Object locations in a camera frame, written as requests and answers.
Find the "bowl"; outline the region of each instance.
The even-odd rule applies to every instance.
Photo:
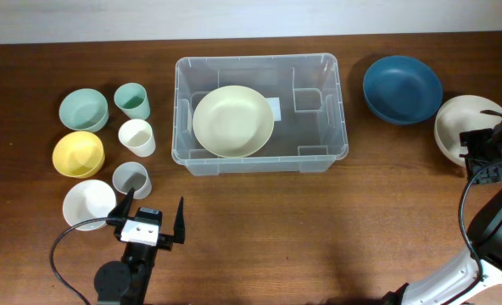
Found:
[[[224,86],[200,101],[192,129],[209,152],[224,158],[242,158],[268,142],[274,130],[274,114],[257,91],[245,86]]]
[[[53,166],[62,175],[88,178],[104,164],[104,148],[100,139],[88,131],[75,131],[64,136],[53,149]]]
[[[429,119],[441,105],[443,89],[436,74],[421,61],[389,56],[376,61],[364,76],[368,108],[395,125]]]
[[[70,189],[63,201],[64,220],[69,225],[77,225],[89,219],[108,217],[116,205],[115,192],[100,180],[85,180]],[[77,230],[95,230],[106,225],[97,221],[82,225]]]
[[[108,122],[108,101],[93,89],[80,89],[64,98],[59,118],[72,130],[97,132]]]
[[[473,95],[453,97],[438,111],[434,124],[434,137],[441,152],[455,164],[466,166],[461,154],[468,153],[460,144],[460,133],[495,127],[502,118],[481,114],[493,110],[502,114],[502,108],[493,101]]]

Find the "gray cup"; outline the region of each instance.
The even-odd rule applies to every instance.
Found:
[[[137,83],[119,87],[114,95],[115,105],[131,119],[147,119],[151,112],[146,89]]]
[[[93,89],[80,89],[64,98],[59,118],[72,130],[97,132],[108,122],[108,101]]]
[[[138,162],[127,162],[120,165],[112,176],[115,189],[125,194],[134,187],[134,199],[143,199],[151,192],[151,180],[148,171]]]

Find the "clear plastic storage bin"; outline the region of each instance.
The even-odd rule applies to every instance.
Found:
[[[260,92],[277,114],[270,140],[246,158],[215,156],[198,143],[192,130],[192,115],[202,98],[229,85]],[[182,58],[177,62],[172,157],[193,175],[324,172],[348,152],[333,55]]]

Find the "wooden table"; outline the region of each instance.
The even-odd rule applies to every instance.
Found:
[[[334,54],[343,80],[349,155],[326,173],[194,177],[170,156],[174,66],[185,56]],[[456,209],[465,173],[436,147],[433,119],[398,127],[366,107],[362,79],[375,60],[405,54],[429,64],[444,100],[475,94],[502,105],[502,32],[308,38],[99,42],[0,46],[0,304],[79,304],[53,276],[47,254],[67,228],[65,193],[51,152],[69,132],[59,122],[64,96],[99,90],[110,118],[98,132],[111,181],[126,161],[143,163],[151,196],[133,205],[165,213],[171,232],[186,198],[187,241],[159,252],[146,300],[153,304],[305,304],[329,297],[381,297],[429,275],[463,247]],[[157,150],[138,158],[117,140],[126,116],[115,89],[143,84]],[[471,217],[498,186],[475,189]],[[96,301],[97,269],[124,245],[112,230],[78,232],[56,252],[64,277]],[[502,304],[502,286],[474,298]]]

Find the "plate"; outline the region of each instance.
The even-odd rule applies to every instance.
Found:
[[[274,114],[257,91],[224,86],[200,101],[192,128],[198,142],[209,152],[224,158],[242,158],[268,142],[274,130]]]

